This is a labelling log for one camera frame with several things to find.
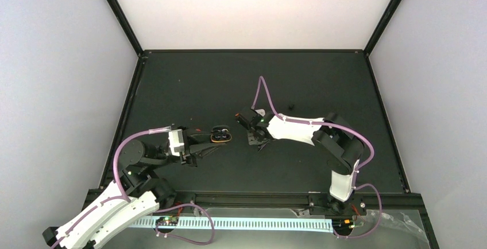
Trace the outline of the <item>black glossy earbud charging case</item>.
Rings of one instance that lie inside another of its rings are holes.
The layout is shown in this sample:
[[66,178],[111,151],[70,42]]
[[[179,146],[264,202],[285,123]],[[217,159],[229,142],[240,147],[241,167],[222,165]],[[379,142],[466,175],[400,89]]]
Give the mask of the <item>black glossy earbud charging case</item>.
[[230,127],[227,125],[214,126],[210,131],[210,140],[212,143],[227,143],[231,139]]

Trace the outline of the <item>clear plastic sheet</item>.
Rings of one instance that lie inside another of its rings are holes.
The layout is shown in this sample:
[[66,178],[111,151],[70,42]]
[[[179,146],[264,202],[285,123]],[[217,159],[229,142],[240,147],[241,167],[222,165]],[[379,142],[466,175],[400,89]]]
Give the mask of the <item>clear plastic sheet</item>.
[[[379,210],[367,210],[365,216],[353,215],[352,218],[358,221],[366,221],[367,223],[375,223],[379,218]],[[380,227],[396,229],[416,236],[420,240],[428,243],[428,238],[423,227],[416,224],[406,213],[399,212],[393,214],[392,212],[381,213]]]

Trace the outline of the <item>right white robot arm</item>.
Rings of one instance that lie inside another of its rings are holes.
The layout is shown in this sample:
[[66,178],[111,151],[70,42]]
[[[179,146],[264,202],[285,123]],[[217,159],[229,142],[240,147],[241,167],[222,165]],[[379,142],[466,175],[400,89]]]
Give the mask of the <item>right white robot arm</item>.
[[319,149],[331,170],[324,207],[336,215],[349,208],[365,142],[344,125],[340,116],[330,113],[327,117],[299,118],[244,108],[235,119],[246,130],[249,145],[258,151],[277,140],[301,142]]

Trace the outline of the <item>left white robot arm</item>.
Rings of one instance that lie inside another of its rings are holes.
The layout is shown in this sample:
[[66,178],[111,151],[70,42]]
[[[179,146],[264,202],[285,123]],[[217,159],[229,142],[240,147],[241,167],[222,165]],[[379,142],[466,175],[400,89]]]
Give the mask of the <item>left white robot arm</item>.
[[102,248],[110,239],[144,216],[175,212],[175,223],[186,204],[176,204],[176,191],[156,169],[171,164],[197,166],[197,161],[232,139],[229,127],[211,131],[167,126],[125,138],[113,158],[113,180],[81,213],[42,236],[50,248]]

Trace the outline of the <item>black aluminium front rail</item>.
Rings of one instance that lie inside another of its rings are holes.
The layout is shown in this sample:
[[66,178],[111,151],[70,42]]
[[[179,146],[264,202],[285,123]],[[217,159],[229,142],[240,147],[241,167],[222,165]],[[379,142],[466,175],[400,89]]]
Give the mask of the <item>black aluminium front rail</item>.
[[[88,207],[100,189],[90,189],[82,209]],[[383,209],[420,209],[424,208],[422,196],[418,193],[382,193]],[[203,208],[317,208],[319,211],[331,210],[333,215],[352,211],[352,205],[358,211],[378,209],[377,195],[373,192],[355,192],[345,202],[341,202],[326,193],[226,193],[226,192],[184,192],[177,191],[163,201],[163,207],[172,207],[176,203],[193,203]]]

